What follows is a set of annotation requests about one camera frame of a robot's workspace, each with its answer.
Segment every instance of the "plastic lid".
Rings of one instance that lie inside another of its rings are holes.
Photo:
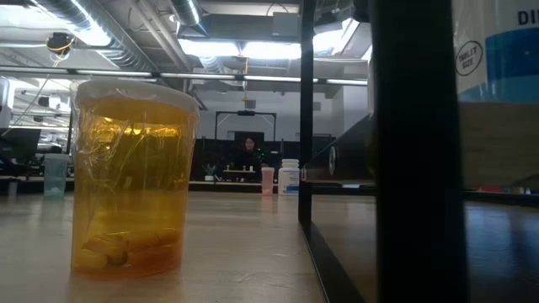
[[[156,101],[173,105],[195,114],[199,112],[198,102],[188,94],[172,88],[130,80],[86,81],[78,86],[75,103],[80,104],[91,99],[107,96]]]
[[[54,160],[69,160],[69,155],[66,154],[45,154],[45,159],[54,159]]]

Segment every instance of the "clear plastic cup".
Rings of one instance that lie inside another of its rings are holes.
[[[47,199],[62,199],[66,191],[69,155],[45,154],[43,194]]]
[[[273,194],[273,176],[275,169],[273,167],[262,167],[262,195]]]
[[[181,262],[198,104],[134,81],[89,81],[75,100],[72,270],[143,276]]]

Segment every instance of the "bottle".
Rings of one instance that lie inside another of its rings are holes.
[[[297,159],[283,159],[279,169],[279,194],[297,195],[300,188],[300,168]]]

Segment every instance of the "person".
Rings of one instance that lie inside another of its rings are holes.
[[[256,149],[256,142],[253,138],[246,138],[243,142],[242,151],[234,158],[233,167],[237,170],[249,170],[250,167],[256,172],[256,178],[260,178],[261,167],[267,166],[261,159],[260,153]]]

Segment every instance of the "black metal frame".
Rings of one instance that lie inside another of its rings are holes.
[[[213,132],[213,139],[215,141],[217,141],[217,121],[219,119],[219,115],[220,114],[238,114],[237,111],[235,112],[232,112],[232,111],[216,111],[216,123],[215,123],[215,129],[214,129],[214,132]],[[260,114],[260,115],[270,115],[273,117],[273,141],[275,141],[275,130],[277,128],[277,114],[276,113],[259,113],[259,112],[254,112],[254,115],[257,115],[257,114]]]
[[[376,0],[370,5],[378,300],[468,302],[451,0]],[[302,167],[312,157],[315,7],[316,2],[303,1]],[[311,194],[311,186],[301,182],[299,221],[326,299],[359,301],[311,223]]]

